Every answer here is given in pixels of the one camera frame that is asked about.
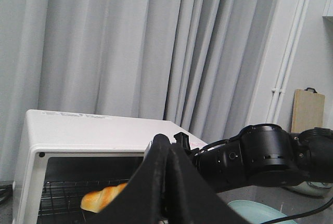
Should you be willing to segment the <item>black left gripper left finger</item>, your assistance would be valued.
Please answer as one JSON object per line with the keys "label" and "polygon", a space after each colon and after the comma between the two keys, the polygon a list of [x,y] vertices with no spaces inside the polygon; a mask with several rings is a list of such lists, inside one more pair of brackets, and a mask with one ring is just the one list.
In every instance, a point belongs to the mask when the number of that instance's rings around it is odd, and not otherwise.
{"label": "black left gripper left finger", "polygon": [[170,142],[157,134],[124,190],[87,223],[157,223]]}

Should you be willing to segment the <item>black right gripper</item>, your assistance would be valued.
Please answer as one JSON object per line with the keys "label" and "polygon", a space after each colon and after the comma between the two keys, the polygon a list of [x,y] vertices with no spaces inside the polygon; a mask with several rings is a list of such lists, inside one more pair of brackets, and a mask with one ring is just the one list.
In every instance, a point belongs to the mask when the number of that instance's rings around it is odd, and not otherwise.
{"label": "black right gripper", "polygon": [[191,149],[189,136],[183,132],[174,135],[196,170],[215,192],[241,187],[240,141],[224,139],[202,149]]}

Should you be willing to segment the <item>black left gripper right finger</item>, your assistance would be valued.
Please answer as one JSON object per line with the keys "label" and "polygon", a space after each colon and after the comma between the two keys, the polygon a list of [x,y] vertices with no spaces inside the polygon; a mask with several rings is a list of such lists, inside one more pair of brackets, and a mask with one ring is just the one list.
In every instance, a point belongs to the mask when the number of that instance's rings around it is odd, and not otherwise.
{"label": "black left gripper right finger", "polygon": [[177,144],[170,146],[166,161],[165,205],[169,223],[247,223],[216,195]]}

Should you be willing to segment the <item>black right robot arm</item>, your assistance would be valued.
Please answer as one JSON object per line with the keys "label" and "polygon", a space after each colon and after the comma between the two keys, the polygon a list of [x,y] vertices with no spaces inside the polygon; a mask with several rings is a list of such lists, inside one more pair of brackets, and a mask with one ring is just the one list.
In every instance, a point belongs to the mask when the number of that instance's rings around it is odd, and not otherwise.
{"label": "black right robot arm", "polygon": [[183,132],[174,138],[216,193],[247,186],[332,182],[331,129],[288,133],[275,124],[249,125],[236,136],[201,149],[191,149]]}

